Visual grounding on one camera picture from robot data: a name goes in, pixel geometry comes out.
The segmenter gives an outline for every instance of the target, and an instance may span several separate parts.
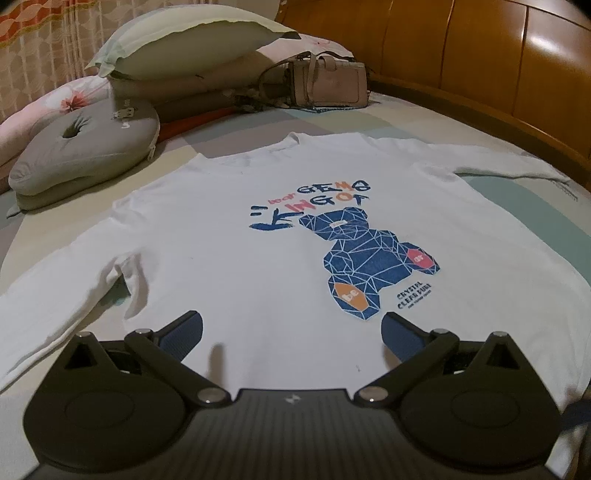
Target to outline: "beige handbag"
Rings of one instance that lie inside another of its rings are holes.
[[[267,96],[264,76],[269,70],[286,63],[285,78],[290,95],[283,102],[286,105],[278,105]],[[363,108],[368,104],[365,65],[330,51],[318,55],[307,51],[269,67],[259,77],[259,92],[263,102],[288,108]]]

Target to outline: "round joint cover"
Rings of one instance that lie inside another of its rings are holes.
[[[560,431],[543,386],[505,369],[427,380],[403,398],[400,420],[426,454],[487,473],[543,464]]]
[[[39,390],[25,411],[27,439],[42,463],[112,472],[170,444],[185,418],[176,391],[153,378],[118,372],[92,377],[85,370]]]
[[[366,401],[382,401],[388,398],[388,390],[382,387],[365,387],[359,390],[359,396]]]
[[[226,392],[217,387],[204,388],[199,391],[197,398],[203,403],[219,403],[226,398]]]

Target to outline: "bag strap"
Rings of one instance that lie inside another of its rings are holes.
[[[276,67],[280,67],[281,65],[285,65],[286,63],[297,60],[297,57],[298,57],[298,55],[293,55],[291,57],[286,58],[285,60],[278,61],[277,63],[274,63],[270,67],[263,70],[263,72],[259,75],[259,79],[258,79],[257,83],[258,83],[259,94],[261,95],[261,99],[263,102],[270,103],[270,101],[271,101],[269,99],[269,97],[267,96],[267,93],[265,92],[265,88],[263,86],[263,80],[264,80],[264,77],[267,74],[267,72],[269,72],[270,70],[272,70]]]
[[[354,57],[343,57],[342,55],[339,55],[338,53],[335,53],[330,50],[325,50],[325,51],[322,51],[318,54],[313,54],[311,51],[304,51],[302,53],[298,53],[297,55],[293,55],[293,56],[288,57],[284,60],[278,61],[277,63],[274,63],[270,67],[263,70],[263,72],[259,75],[257,84],[258,84],[258,90],[259,90],[259,94],[261,96],[261,100],[265,103],[270,103],[270,101],[271,101],[269,99],[269,97],[267,96],[267,93],[265,92],[265,87],[263,84],[264,77],[267,74],[267,72],[269,72],[270,70],[272,70],[276,67],[280,67],[281,65],[285,65],[286,63],[289,63],[291,61],[304,60],[308,57],[310,58],[310,67],[308,70],[308,78],[307,78],[307,83],[306,83],[306,94],[308,96],[308,103],[310,103],[310,104],[312,103],[311,95],[312,95],[312,87],[313,87],[313,83],[314,83],[314,70],[316,68],[316,62],[317,62],[318,58],[322,57],[324,59],[324,63],[326,65],[326,68],[330,72],[333,72],[336,70],[335,58],[340,59],[340,60],[351,61],[351,62],[355,61]]]

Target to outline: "pink patch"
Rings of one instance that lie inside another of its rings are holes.
[[[407,252],[407,257],[415,265],[421,268],[431,268],[435,262],[428,255],[424,254],[416,248],[410,248]]]

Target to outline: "gray cushion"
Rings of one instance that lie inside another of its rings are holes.
[[[18,206],[34,210],[126,172],[153,151],[159,130],[154,107],[140,99],[107,99],[59,117],[8,176]]]

